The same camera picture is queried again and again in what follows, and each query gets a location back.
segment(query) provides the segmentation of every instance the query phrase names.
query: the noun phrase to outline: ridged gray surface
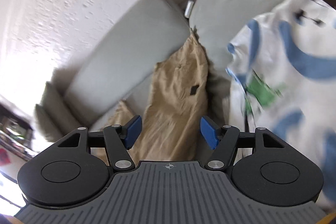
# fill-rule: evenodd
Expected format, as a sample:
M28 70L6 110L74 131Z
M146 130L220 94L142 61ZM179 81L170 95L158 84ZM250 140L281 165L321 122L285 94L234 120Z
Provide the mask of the ridged gray surface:
M28 205L16 217L24 224L310 224L325 213L313 202L273 207L242 195L222 172L197 161L143 162L115 175L108 189L76 208L49 210Z

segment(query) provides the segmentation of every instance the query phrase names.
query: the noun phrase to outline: circular cap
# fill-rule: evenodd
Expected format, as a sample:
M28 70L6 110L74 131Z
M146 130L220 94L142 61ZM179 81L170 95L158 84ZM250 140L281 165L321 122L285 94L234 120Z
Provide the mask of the circular cap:
M300 176L299 170L294 165L281 161L265 164L260 172L265 179L278 184L292 183Z
M115 163L115 166L120 169L129 168L132 165L132 163L129 160L118 160Z
M220 160L212 160L208 162L208 166L213 169L219 169L224 167L224 163Z
M71 161L55 161L46 165L42 171L42 176L50 182L67 182L76 178L81 172L81 168Z

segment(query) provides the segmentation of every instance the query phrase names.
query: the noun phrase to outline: brown garment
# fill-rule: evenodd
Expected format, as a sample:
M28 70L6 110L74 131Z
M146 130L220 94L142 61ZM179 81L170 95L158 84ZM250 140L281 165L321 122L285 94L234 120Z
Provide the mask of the brown garment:
M156 64L142 133L129 150L135 164L195 157L200 119L208 106L207 75L204 51L193 34L166 61ZM124 125L132 116L121 101L109 124Z

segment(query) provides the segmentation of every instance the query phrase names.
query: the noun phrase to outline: sofa backrest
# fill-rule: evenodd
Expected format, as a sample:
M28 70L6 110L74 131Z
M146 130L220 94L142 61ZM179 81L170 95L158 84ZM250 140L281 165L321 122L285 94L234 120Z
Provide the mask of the sofa backrest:
M139 0L80 69L64 100L75 117L90 126L155 64L168 58L189 36L182 12L170 0Z

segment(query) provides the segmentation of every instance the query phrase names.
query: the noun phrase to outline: gray sofa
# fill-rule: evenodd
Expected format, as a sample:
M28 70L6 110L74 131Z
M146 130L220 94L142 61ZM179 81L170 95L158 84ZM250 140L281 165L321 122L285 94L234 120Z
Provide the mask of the gray sofa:
M196 0L188 22L171 0L139 0L101 41L63 97L52 85L46 85L38 112L45 112L44 119L62 135L78 126L101 129L121 99L142 115L155 63L179 49L192 28L210 64L208 112L224 124L230 95L227 44L251 18L271 11L282 1Z

